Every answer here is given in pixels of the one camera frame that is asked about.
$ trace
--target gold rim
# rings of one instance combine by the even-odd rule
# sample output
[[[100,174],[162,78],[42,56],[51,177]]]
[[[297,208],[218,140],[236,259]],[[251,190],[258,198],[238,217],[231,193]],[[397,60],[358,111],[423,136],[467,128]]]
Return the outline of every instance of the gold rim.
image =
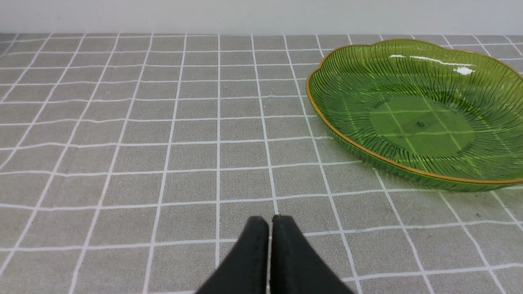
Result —
[[[333,131],[335,132],[338,136],[340,136],[343,140],[347,141],[348,143],[350,143],[351,145],[353,145],[354,147],[364,151],[365,153],[369,154],[369,155],[372,155],[380,160],[383,160],[389,164],[392,164],[394,166],[397,166],[401,169],[404,169],[406,171],[409,171],[409,172],[413,172],[413,173],[416,173],[416,174],[420,174],[420,175],[424,175],[424,176],[429,176],[429,177],[433,177],[433,178],[437,178],[437,179],[444,179],[444,180],[450,180],[450,181],[453,181],[453,182],[461,182],[461,183],[469,183],[469,184],[489,184],[489,185],[503,185],[503,184],[517,184],[517,183],[523,183],[523,178],[517,178],[517,179],[511,179],[511,180],[477,180],[477,179],[466,179],[466,178],[456,178],[456,177],[449,177],[449,176],[444,176],[444,175],[438,175],[438,174],[433,174],[433,173],[429,173],[429,172],[426,172],[426,171],[421,171],[419,169],[416,169],[416,168],[412,168],[410,166],[406,166],[406,165],[403,165],[401,163],[398,163],[396,161],[393,161],[393,160],[390,160],[374,151],[371,151],[363,146],[361,146],[360,144],[354,142],[353,140],[349,139],[347,136],[345,136],[344,134],[342,134],[338,129],[336,129],[326,118],[325,116],[323,115],[323,113],[321,112],[321,110],[319,109],[319,107],[316,105],[316,103],[314,102],[314,100],[312,99],[312,95],[311,95],[311,92],[309,90],[309,80],[311,79],[312,75],[314,75],[317,71],[319,71],[321,68],[322,68],[322,65],[323,63],[325,62],[325,60],[327,60],[327,58],[334,52],[340,50],[340,49],[343,49],[343,48],[348,48],[348,47],[373,47],[375,45],[378,45],[378,44],[381,44],[381,43],[385,43],[385,42],[391,42],[391,41],[414,41],[414,42],[421,42],[421,43],[425,43],[425,44],[429,44],[429,45],[432,45],[434,47],[438,47],[442,50],[447,50],[447,51],[460,51],[460,52],[467,52],[467,53],[471,53],[471,54],[477,54],[477,55],[481,55],[483,57],[487,57],[487,58],[490,58],[496,62],[499,62],[503,65],[505,65],[506,67],[508,67],[510,70],[512,70],[513,72],[515,72],[520,78],[523,79],[523,76],[521,76],[514,68],[512,68],[510,65],[500,61],[500,60],[497,60],[491,56],[487,56],[487,55],[483,55],[483,54],[480,54],[480,53],[477,53],[477,52],[472,52],[472,51],[467,51],[467,50],[459,50],[459,49],[447,49],[447,48],[443,48],[439,45],[436,45],[436,44],[432,44],[430,42],[426,42],[426,41],[422,41],[422,40],[415,40],[415,39],[391,39],[391,40],[383,40],[383,41],[380,41],[380,42],[377,42],[377,43],[374,43],[374,44],[371,44],[371,45],[348,45],[348,46],[342,46],[342,47],[339,47],[339,48],[336,48],[334,49],[333,51],[329,52],[329,54],[327,54],[323,59],[322,61],[320,62],[318,68],[316,70],[314,70],[311,74],[309,74],[309,76],[307,77],[307,80],[305,81],[305,89],[306,89],[306,92],[307,92],[307,97],[309,98],[309,101],[311,102],[312,106],[314,107],[314,110],[316,111],[316,113],[320,116],[320,118],[323,120],[323,122]]]

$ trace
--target white wall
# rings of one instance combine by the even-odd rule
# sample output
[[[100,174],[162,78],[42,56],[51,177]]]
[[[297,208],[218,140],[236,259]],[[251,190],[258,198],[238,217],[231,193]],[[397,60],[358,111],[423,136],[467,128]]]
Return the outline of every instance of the white wall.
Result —
[[[1,0],[0,31],[523,35],[523,0]]]

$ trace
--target plate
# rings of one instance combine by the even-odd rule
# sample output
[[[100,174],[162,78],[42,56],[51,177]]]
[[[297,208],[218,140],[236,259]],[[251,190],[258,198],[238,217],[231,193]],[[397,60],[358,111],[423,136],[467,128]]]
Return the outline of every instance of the plate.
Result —
[[[335,140],[390,174],[454,191],[523,183],[523,78],[494,58],[418,40],[346,46],[306,91]]]

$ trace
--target green glass plate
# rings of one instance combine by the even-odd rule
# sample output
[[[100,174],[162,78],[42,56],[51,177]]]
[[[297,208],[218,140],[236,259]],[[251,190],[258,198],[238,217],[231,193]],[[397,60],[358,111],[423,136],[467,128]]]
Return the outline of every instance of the green glass plate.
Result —
[[[523,183],[523,78],[489,56],[417,40],[347,46],[306,89],[334,138],[376,168],[454,191]]]

